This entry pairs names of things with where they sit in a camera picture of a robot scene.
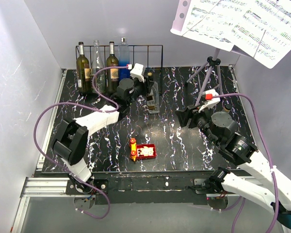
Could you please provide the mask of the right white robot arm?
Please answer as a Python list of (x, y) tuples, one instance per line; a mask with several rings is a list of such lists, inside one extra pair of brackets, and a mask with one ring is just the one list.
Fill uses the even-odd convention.
[(211, 189), (215, 193), (235, 193), (270, 213), (278, 210), (277, 221), (291, 229), (291, 180), (276, 167), (270, 167), (261, 151), (237, 133), (238, 124), (229, 113), (211, 113), (208, 109), (199, 111), (198, 107), (190, 105), (185, 110), (177, 110), (176, 115), (181, 127), (197, 127), (218, 148), (224, 159), (261, 183), (250, 183), (219, 167), (198, 186), (199, 189)]

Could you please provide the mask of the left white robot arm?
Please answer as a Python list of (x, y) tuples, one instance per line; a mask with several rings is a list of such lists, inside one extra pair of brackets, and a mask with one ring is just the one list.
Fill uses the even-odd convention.
[(139, 96), (147, 98), (150, 95), (155, 83), (153, 73), (148, 72), (143, 77), (143, 82), (136, 77), (120, 81), (116, 92), (111, 95), (111, 100), (119, 106), (118, 110), (106, 104), (98, 112), (61, 122), (51, 149), (72, 173), (69, 178), (77, 191), (89, 194), (94, 187), (92, 173), (84, 160), (88, 138), (100, 129), (122, 120)]

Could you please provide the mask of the green wine bottle brown label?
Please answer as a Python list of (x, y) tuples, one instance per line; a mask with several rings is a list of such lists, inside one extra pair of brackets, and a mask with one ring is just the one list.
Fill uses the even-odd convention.
[(119, 61), (115, 55), (113, 41), (109, 42), (109, 49), (110, 54), (106, 60), (106, 66), (110, 67), (110, 69), (107, 70), (107, 92), (109, 95), (112, 95), (116, 92), (119, 84), (119, 69), (115, 68), (119, 65)]

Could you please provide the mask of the clear tall bottle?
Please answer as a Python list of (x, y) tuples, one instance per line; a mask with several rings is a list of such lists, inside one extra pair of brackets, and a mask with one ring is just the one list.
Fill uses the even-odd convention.
[[(92, 62), (91, 62), (92, 74), (97, 73), (103, 68), (104, 68), (104, 64), (100, 56), (99, 40), (94, 40), (94, 47), (92, 48)], [(93, 77), (92, 81), (93, 81), (93, 87), (95, 87), (99, 93), (101, 94), (106, 93), (106, 76), (105, 76), (104, 70), (101, 71), (99, 74), (97, 74), (95, 78)]]

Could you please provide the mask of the clear round bottle brown cap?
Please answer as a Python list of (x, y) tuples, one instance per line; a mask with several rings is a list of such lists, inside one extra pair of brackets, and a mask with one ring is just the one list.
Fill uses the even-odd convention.
[(231, 110), (232, 110), (232, 105), (229, 104), (229, 103), (226, 104), (226, 105), (223, 107), (223, 109), (222, 109), (222, 111), (223, 111), (223, 112), (226, 112), (226, 113), (230, 113)]

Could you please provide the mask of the tall blue glass bottle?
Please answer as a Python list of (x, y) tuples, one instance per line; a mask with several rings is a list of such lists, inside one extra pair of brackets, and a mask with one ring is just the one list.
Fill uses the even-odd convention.
[[(118, 46), (119, 51), (119, 65), (125, 67), (129, 62), (129, 46), (125, 37), (121, 38), (121, 44)], [(119, 70), (119, 80), (129, 78), (130, 70), (129, 69), (120, 69)]]

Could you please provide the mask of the clear square bottle black cap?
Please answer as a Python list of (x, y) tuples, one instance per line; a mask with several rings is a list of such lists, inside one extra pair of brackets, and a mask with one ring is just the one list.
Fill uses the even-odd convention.
[(150, 114), (157, 114), (160, 112), (158, 83), (154, 81), (154, 76), (152, 72), (148, 72), (147, 77), (148, 77), (148, 86), (151, 86), (150, 92), (146, 96), (148, 112)]

